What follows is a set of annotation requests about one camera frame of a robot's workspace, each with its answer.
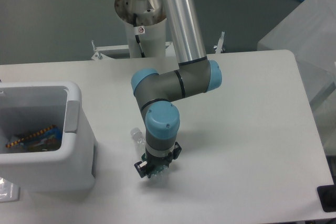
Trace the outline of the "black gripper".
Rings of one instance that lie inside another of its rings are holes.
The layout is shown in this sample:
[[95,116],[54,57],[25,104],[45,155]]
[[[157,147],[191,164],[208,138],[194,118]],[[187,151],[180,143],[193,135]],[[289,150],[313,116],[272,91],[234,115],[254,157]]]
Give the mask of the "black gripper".
[[145,152],[143,154],[143,160],[134,164],[134,167],[141,178],[150,178],[155,170],[162,170],[163,168],[168,168],[173,160],[176,160],[182,148],[178,142],[175,142],[174,148],[164,157],[156,157],[152,154]]

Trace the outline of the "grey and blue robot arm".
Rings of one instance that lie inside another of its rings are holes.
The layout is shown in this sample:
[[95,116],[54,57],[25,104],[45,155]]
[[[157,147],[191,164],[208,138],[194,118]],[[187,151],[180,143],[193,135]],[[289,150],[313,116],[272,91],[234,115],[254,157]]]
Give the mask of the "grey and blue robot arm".
[[139,57],[157,54],[156,43],[145,35],[151,26],[168,21],[178,69],[160,74],[142,69],[131,79],[146,129],[145,151],[135,168],[141,177],[150,177],[169,167],[178,158],[176,141],[180,114],[173,102],[206,93],[222,84],[222,73],[205,51],[193,0],[115,0],[115,11],[131,26],[129,47]]

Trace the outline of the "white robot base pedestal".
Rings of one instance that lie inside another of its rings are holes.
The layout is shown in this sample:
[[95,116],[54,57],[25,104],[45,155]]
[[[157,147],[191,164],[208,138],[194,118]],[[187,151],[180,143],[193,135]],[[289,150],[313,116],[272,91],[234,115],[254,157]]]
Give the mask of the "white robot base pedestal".
[[162,0],[115,0],[131,58],[165,57],[166,14]]

